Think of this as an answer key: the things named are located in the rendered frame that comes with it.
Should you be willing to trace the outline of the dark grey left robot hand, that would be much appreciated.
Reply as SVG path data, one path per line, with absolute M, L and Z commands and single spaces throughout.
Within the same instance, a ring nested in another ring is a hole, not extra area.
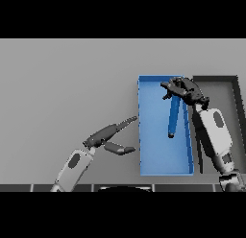
M 137 117 L 134 116 L 126 119 L 119 124 L 108 125 L 92 134 L 83 142 L 83 144 L 89 150 L 91 150 L 92 148 L 99 148 L 103 146 L 106 151 L 116 155 L 125 155 L 132 153 L 135 151 L 134 147 L 124 147 L 122 145 L 110 142 L 110 139 L 113 138 L 118 132 L 129 126 L 136 119 Z

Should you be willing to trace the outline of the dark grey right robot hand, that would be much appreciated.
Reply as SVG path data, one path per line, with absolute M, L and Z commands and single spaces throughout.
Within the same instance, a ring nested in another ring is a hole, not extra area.
M 189 106 L 200 105 L 202 110 L 209 107 L 209 97 L 205 97 L 200 87 L 189 78 L 174 77 L 167 83 L 161 82 L 160 86 L 167 90 L 163 100 L 178 96 Z

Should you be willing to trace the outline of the blue pipe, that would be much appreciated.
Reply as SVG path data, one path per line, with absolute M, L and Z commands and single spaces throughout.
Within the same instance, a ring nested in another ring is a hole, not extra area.
M 180 98 L 178 96 L 173 96 L 171 100 L 171 108 L 170 108 L 169 124 L 168 124 L 169 138 L 173 138 L 176 132 L 179 107 L 180 107 Z

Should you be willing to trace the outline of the dark grey bin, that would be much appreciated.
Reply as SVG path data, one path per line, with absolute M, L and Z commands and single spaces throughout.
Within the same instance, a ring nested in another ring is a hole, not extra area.
M 237 75 L 194 76 L 193 81 L 209 97 L 209 108 L 222 111 L 233 140 L 235 167 L 246 174 L 246 106 Z

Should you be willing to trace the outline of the blue bin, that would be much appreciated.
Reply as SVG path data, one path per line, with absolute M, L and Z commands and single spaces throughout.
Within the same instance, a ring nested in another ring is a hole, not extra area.
M 194 173 L 188 109 L 180 100 L 176 132 L 168 137 L 171 99 L 163 100 L 171 76 L 139 75 L 138 139 L 142 176 L 192 176 Z

